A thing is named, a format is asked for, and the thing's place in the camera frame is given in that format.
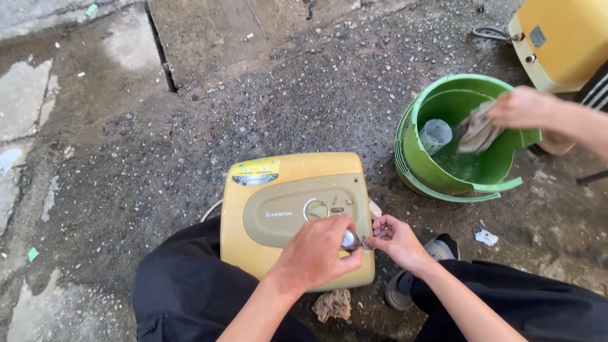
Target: yellow water heater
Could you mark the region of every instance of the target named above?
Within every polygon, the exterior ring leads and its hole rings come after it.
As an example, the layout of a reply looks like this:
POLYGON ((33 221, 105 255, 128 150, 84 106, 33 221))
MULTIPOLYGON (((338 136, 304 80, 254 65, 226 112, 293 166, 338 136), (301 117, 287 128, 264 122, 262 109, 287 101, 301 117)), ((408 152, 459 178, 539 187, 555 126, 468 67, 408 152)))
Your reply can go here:
POLYGON ((509 34, 538 90, 578 91, 608 60, 608 0, 526 0, 509 34))
MULTIPOLYGON (((353 218, 362 240, 372 234, 363 167, 354 153, 303 153, 237 163, 224 187, 220 258, 262 279, 306 221, 341 214, 353 218)), ((359 270, 309 291, 367 285, 374 276, 374 251, 364 244, 359 270)))

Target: rag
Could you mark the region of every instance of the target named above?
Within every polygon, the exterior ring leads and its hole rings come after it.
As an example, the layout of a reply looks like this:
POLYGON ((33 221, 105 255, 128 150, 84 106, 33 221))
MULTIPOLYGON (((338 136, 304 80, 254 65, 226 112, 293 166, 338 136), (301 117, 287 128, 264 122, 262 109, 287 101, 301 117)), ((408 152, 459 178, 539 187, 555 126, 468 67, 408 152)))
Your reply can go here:
POLYGON ((471 111, 468 117, 458 125, 457 137, 461 136, 458 151, 461 153, 481 153, 487 150, 504 129, 493 126, 488 118, 488 111, 494 101, 483 102, 471 111))
POLYGON ((325 323, 329 317, 349 319, 350 309, 350 291, 343 288, 322 294, 314 303, 313 312, 325 323))

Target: concrete ground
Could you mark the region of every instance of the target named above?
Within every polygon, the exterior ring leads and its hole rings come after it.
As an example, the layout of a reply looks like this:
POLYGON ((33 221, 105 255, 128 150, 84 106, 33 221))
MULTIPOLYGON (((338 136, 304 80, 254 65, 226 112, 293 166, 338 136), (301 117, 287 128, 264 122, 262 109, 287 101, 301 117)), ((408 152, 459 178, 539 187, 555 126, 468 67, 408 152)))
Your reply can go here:
MULTIPOLYGON (((157 0, 1 42, 0 153, 21 154, 0 173, 0 340, 134 341, 138 261, 222 197, 233 163, 299 152, 358 153, 370 197, 422 241, 448 232, 466 260, 606 295, 608 181, 575 185, 603 169, 584 150, 517 152, 523 185, 479 204, 421 197, 395 172, 410 92, 464 72, 529 83, 509 47, 468 35, 519 4, 319 0, 306 21, 295 1, 157 0), (479 220, 495 247, 474 240, 479 220)), ((323 341, 414 339, 424 313, 386 306, 398 267, 377 253, 376 271, 348 321, 318 322, 315 294, 292 311, 323 341)))

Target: person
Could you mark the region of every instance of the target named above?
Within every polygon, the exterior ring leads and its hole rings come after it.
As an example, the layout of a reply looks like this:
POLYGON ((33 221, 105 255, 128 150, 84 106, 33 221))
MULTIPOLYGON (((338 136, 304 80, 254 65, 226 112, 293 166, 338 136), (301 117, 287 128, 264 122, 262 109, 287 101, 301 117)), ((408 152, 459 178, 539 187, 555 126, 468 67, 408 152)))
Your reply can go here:
MULTIPOLYGON (((362 249, 340 258, 348 215, 306 222, 261 281, 220 261, 220 217, 169 237, 137 267, 137 340, 316 341, 288 314, 309 288, 361 267, 362 249)), ((460 261, 448 234, 422 246, 407 223, 384 215, 365 243, 404 271, 386 286, 397 310, 429 317, 417 341, 608 341, 608 299, 491 262, 460 261)))
POLYGON ((608 61, 574 96, 561 100, 526 86, 499 96, 488 113, 505 128, 541 128, 542 141, 532 146, 537 155, 563 155, 577 143, 608 162, 608 61))

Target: sneaker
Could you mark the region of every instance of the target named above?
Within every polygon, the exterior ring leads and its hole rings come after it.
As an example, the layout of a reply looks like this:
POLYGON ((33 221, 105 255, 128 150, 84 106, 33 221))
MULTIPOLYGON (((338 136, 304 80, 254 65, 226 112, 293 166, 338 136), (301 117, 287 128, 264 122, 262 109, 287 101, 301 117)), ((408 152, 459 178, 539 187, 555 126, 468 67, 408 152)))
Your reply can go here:
MULTIPOLYGON (((424 249, 436 261, 460 260, 458 244, 449 234, 442 234, 431 239, 424 245, 424 249)), ((412 272, 402 270, 386 285, 384 297, 393 309, 404 311, 414 305, 410 293, 412 281, 412 272)))

